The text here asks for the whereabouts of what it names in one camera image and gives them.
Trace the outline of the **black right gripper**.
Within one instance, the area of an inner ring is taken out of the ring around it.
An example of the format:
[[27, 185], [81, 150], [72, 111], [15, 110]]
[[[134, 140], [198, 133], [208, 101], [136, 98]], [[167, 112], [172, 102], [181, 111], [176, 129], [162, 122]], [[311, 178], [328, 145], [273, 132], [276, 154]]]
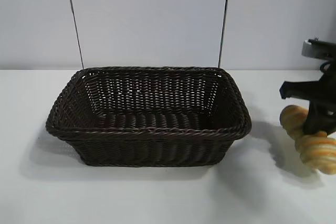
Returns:
[[297, 98], [309, 101], [308, 115], [303, 124], [304, 134], [312, 135], [322, 131], [331, 135], [336, 128], [335, 43], [308, 39], [303, 42], [301, 54], [324, 61], [320, 66], [322, 76], [317, 81], [285, 81], [280, 87], [280, 96], [282, 99]]

